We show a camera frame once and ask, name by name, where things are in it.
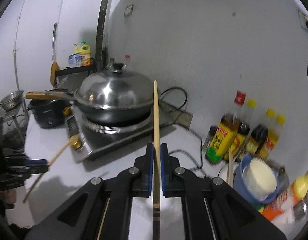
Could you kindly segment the old wall switch plate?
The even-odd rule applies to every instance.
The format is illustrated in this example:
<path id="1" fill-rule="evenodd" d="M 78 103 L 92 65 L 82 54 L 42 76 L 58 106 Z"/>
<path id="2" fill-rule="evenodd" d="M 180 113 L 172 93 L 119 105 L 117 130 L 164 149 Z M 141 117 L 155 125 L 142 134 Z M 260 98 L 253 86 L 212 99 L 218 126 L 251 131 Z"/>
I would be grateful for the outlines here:
<path id="1" fill-rule="evenodd" d="M 125 10 L 124 10 L 124 17 L 128 18 L 129 16 L 132 15 L 132 12 L 133 12 L 133 5 L 132 4 L 131 5 L 127 5 L 125 7 Z"/>

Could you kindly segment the orange squeeze bottle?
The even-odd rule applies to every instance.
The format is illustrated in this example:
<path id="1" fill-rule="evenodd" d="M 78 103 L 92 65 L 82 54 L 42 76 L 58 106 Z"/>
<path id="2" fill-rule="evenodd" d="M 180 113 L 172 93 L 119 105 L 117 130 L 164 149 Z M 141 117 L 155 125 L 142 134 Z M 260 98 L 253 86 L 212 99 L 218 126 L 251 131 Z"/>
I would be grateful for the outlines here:
<path id="1" fill-rule="evenodd" d="M 307 192 L 308 171 L 304 176 L 297 177 L 291 186 L 279 194 L 273 202 L 266 205 L 261 214 L 266 219 L 273 220 L 303 200 Z"/>

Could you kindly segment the white cup in bowl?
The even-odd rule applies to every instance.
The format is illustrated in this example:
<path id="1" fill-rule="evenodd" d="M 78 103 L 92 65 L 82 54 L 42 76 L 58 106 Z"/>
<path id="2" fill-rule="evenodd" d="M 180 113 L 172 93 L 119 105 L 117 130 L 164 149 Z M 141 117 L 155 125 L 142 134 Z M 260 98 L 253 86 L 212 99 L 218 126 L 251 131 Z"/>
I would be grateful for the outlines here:
<path id="1" fill-rule="evenodd" d="M 277 188 L 277 179 L 273 170 L 261 159 L 252 158 L 244 168 L 242 176 L 247 189 L 259 200 L 265 199 Z"/>

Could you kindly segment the stainless steel wok lid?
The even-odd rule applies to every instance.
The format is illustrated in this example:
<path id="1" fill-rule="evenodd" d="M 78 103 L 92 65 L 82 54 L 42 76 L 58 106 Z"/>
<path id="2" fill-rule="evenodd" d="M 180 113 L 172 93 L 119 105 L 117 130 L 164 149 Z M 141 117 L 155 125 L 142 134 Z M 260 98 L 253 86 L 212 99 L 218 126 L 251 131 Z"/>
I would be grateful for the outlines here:
<path id="1" fill-rule="evenodd" d="M 76 92 L 90 105 L 136 106 L 153 100 L 153 81 L 139 72 L 124 70 L 122 63 L 113 63 L 85 78 Z"/>

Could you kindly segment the yellow cap dark sauce bottle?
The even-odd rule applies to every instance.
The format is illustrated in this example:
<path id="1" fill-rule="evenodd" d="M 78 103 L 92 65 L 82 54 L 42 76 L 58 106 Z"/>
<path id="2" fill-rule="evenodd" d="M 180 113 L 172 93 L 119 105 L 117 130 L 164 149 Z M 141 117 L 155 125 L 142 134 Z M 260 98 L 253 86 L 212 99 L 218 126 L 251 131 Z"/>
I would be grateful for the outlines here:
<path id="1" fill-rule="evenodd" d="M 257 102 L 253 99 L 248 99 L 246 106 L 243 108 L 240 115 L 240 124 L 236 137 L 234 138 L 228 152 L 224 156 L 224 161 L 229 161 L 229 152 L 232 153 L 233 159 L 240 153 L 243 144 L 250 132 L 250 120 L 252 118 Z"/>

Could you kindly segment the yellow detergent jug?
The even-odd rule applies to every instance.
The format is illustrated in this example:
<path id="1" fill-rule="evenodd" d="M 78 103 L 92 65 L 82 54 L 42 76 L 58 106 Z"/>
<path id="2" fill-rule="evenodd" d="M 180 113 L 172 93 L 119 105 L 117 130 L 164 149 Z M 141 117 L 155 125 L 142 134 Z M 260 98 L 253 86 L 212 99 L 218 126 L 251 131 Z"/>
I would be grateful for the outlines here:
<path id="1" fill-rule="evenodd" d="M 91 65 L 91 47 L 86 43 L 86 41 L 81 41 L 80 44 L 74 44 L 74 53 L 79 53 L 81 56 L 82 66 Z"/>

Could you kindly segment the yellow cap amber bottle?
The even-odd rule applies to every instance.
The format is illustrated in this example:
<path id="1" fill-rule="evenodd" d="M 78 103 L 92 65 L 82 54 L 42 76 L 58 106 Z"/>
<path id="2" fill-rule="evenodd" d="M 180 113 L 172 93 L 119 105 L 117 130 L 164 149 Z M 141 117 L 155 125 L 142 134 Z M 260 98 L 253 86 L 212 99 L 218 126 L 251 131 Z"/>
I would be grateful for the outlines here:
<path id="1" fill-rule="evenodd" d="M 276 119 L 271 122 L 268 128 L 267 139 L 265 140 L 261 148 L 257 151 L 257 155 L 260 158 L 264 160 L 268 158 L 270 152 L 273 150 L 273 148 L 275 147 L 281 136 L 285 121 L 286 121 L 285 116 L 278 114 Z"/>

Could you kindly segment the blue bowl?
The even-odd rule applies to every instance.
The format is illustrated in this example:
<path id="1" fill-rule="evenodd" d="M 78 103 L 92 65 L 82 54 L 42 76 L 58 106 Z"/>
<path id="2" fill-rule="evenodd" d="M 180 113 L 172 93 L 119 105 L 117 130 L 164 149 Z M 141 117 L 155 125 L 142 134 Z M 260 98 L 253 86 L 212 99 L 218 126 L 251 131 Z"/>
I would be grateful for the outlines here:
<path id="1" fill-rule="evenodd" d="M 234 171 L 234 190 L 251 204 L 268 204 L 278 194 L 277 175 L 265 161 L 247 154 Z"/>

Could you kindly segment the red cap clear bottle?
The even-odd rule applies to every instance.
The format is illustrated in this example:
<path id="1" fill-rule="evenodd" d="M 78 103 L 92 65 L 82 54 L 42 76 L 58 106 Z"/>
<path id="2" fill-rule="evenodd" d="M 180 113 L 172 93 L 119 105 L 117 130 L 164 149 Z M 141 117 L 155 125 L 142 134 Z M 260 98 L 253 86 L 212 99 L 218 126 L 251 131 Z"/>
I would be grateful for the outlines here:
<path id="1" fill-rule="evenodd" d="M 132 68 L 133 68 L 133 63 L 131 61 L 131 56 L 125 55 L 124 60 L 123 60 L 123 69 L 132 70 Z"/>

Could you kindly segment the silver induction cooker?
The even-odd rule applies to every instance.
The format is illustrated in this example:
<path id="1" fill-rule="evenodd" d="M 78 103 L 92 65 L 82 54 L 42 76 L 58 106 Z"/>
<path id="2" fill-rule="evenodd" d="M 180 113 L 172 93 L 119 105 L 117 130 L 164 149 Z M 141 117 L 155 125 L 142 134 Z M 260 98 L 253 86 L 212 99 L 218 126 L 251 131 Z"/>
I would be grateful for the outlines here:
<path id="1" fill-rule="evenodd" d="M 88 120 L 78 107 L 73 106 L 71 110 L 65 119 L 65 127 L 69 137 L 79 136 L 78 144 L 71 147 L 76 163 L 95 160 L 153 133 L 152 111 L 126 123 L 103 126 Z"/>

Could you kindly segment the yellow hanging cloth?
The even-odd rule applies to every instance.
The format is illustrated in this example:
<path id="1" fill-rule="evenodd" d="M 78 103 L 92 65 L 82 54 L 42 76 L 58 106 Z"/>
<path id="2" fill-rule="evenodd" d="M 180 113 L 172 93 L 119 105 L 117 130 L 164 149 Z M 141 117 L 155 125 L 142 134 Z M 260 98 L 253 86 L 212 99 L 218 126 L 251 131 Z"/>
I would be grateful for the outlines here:
<path id="1" fill-rule="evenodd" d="M 52 86 L 55 86 L 57 84 L 56 81 L 56 72 L 59 71 L 59 65 L 57 62 L 54 60 L 51 64 L 51 69 L 50 69 L 50 83 Z"/>

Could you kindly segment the blue white carton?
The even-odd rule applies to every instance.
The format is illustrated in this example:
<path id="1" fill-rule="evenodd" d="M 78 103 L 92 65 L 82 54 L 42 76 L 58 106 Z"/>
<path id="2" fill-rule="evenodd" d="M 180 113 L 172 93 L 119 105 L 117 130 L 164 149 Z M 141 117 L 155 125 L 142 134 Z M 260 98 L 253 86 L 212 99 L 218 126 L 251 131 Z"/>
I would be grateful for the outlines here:
<path id="1" fill-rule="evenodd" d="M 68 65 L 70 68 L 81 67 L 82 66 L 81 53 L 75 53 L 75 54 L 69 55 Z"/>

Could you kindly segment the small dark spice jar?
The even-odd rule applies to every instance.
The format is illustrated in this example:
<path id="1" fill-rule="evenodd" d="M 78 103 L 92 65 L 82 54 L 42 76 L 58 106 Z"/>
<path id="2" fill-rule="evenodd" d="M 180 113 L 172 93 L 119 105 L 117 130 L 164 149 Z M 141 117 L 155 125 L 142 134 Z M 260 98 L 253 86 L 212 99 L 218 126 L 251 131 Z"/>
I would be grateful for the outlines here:
<path id="1" fill-rule="evenodd" d="M 210 127 L 209 132 L 207 134 L 207 137 L 202 145 L 202 151 L 206 152 L 209 143 L 211 142 L 211 140 L 213 139 L 215 133 L 217 131 L 217 126 L 213 125 Z"/>

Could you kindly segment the red cap sauce bottle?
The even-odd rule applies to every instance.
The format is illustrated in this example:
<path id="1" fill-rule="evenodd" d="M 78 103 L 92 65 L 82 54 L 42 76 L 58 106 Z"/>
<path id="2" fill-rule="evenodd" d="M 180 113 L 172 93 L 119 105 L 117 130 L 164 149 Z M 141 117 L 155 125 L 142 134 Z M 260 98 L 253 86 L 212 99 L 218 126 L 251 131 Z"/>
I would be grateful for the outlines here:
<path id="1" fill-rule="evenodd" d="M 223 159 L 225 153 L 235 139 L 241 122 L 242 107 L 245 98 L 246 93 L 238 90 L 234 99 L 234 108 L 221 118 L 215 135 L 206 151 L 207 161 L 213 165 L 219 163 Z"/>

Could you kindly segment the steel colander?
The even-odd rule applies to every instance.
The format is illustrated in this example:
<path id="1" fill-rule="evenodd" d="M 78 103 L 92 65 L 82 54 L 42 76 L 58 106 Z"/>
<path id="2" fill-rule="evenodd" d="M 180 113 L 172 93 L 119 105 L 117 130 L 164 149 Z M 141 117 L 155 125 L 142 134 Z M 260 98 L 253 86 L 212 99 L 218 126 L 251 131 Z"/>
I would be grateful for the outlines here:
<path id="1" fill-rule="evenodd" d="M 20 89 L 8 94 L 0 101 L 0 107 L 7 112 L 16 109 L 23 103 L 23 93 Z"/>

